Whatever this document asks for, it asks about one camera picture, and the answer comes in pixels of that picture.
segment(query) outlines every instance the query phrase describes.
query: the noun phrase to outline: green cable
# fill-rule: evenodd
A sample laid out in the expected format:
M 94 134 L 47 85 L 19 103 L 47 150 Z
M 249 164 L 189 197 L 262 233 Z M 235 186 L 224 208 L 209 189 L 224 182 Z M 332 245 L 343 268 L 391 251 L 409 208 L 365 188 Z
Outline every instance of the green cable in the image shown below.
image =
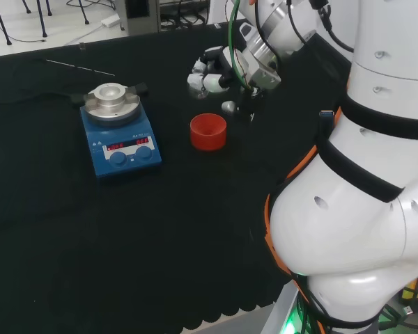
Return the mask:
M 237 18 L 237 12 L 238 8 L 240 7 L 240 0 L 235 0 L 234 8 L 231 13 L 231 19 L 229 20 L 229 53 L 231 54 L 231 62 L 232 62 L 232 68 L 234 69 L 235 75 L 237 76 L 238 80 L 240 81 L 242 87 L 247 90 L 251 90 L 251 88 L 247 85 L 245 80 L 243 79 L 242 75 L 238 71 L 237 64 L 235 62 L 234 58 L 234 49 L 233 49 L 233 43 L 232 43 L 232 32 L 233 32 L 233 23 Z

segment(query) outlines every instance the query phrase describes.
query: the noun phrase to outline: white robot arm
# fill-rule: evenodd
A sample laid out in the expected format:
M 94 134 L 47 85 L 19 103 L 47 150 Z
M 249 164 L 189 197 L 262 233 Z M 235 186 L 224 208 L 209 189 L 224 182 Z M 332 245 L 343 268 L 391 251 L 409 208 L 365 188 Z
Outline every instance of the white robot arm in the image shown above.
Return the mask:
M 293 2 L 305 40 L 320 22 L 313 2 Z M 320 154 L 269 207 L 278 257 L 308 277 L 307 287 L 330 317 L 348 323 L 375 319 L 418 277 L 418 0 L 359 4 L 343 115 L 331 136 L 318 142 Z M 302 47 L 285 1 L 260 0 L 258 8 L 278 56 Z M 241 0 L 240 12 L 255 24 L 248 0 Z M 243 33 L 249 36 L 247 79 L 273 88 L 273 55 L 251 31 Z

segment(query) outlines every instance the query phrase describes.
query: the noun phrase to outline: orange strap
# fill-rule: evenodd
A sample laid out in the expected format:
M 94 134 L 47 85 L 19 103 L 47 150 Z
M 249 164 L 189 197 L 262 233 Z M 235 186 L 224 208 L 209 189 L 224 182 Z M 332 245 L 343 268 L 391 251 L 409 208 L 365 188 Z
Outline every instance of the orange strap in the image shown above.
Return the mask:
M 341 117 L 341 114 L 342 114 L 342 109 L 339 108 L 338 111 L 336 112 L 336 115 L 334 116 L 334 125 L 338 123 L 339 118 Z M 311 158 L 316 153 L 317 153 L 317 147 L 313 146 L 308 152 L 308 154 L 305 156 L 305 158 L 288 174 L 286 178 L 288 179 L 294 176 L 294 174 L 296 174 L 299 170 L 304 168 L 305 165 L 310 162 Z M 265 225 L 266 225 L 266 235 L 265 235 L 266 244 L 268 245 L 272 253 L 272 256 L 274 257 L 275 262 L 277 263 L 277 265 L 279 266 L 281 270 L 285 271 L 288 275 L 291 276 L 291 271 L 288 269 L 286 264 L 281 260 L 281 258 L 277 255 L 274 245 L 272 244 L 271 225 L 270 225 L 270 195 L 268 195 L 268 197 L 266 198 L 266 203 L 265 203 Z M 296 282 L 294 282 L 294 284 L 299 289 L 299 292 L 304 297 L 305 301 L 309 303 L 308 298 L 304 295 L 304 293 L 300 289 L 300 286 Z M 320 333 L 325 334 L 322 324 L 319 321 L 317 322 L 318 322 L 318 326 L 320 329 Z

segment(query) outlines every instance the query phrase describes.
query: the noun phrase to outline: black strap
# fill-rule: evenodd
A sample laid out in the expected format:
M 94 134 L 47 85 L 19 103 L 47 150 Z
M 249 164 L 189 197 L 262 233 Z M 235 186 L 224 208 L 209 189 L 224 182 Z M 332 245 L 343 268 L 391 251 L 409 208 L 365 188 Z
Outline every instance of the black strap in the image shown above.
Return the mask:
M 352 122 L 380 134 L 418 140 L 418 120 L 381 113 L 355 102 L 345 94 L 341 108 Z
M 333 113 L 320 113 L 316 146 L 319 156 L 325 164 L 345 181 L 382 202 L 388 203 L 397 198 L 403 191 L 402 188 L 398 188 L 358 166 L 330 143 L 327 138 L 332 122 L 334 122 Z

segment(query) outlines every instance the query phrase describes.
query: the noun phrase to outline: chair leg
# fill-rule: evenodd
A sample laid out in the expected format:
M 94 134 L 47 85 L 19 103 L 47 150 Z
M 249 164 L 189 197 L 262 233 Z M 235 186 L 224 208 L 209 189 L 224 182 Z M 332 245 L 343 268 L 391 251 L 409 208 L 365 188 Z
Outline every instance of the chair leg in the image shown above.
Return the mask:
M 37 9 L 39 10 L 40 24 L 42 24 L 42 36 L 47 37 L 47 32 L 45 31 L 45 23 L 43 23 L 42 8 L 40 7 L 40 0 L 37 0 Z
M 26 13 L 31 14 L 31 11 L 29 10 L 28 5 L 26 4 L 26 1 L 25 0 L 22 0 L 22 1 L 23 1 L 23 4 L 25 5 Z
M 90 24 L 90 22 L 88 22 L 88 20 L 86 19 L 85 10 L 84 10 L 84 7 L 82 6 L 82 1 L 81 0 L 79 0 L 79 5 L 81 5 L 82 14 L 84 14 L 85 24 Z
M 49 1 L 47 0 L 47 8 L 48 8 L 48 16 L 53 16 L 53 13 L 51 13 L 51 9 L 49 8 Z
M 0 25 L 1 25 L 1 30 L 3 31 L 6 37 L 6 44 L 12 45 L 11 41 L 9 40 L 8 33 L 6 32 L 5 24 L 3 23 L 3 20 L 1 19 L 1 15 L 0 15 Z

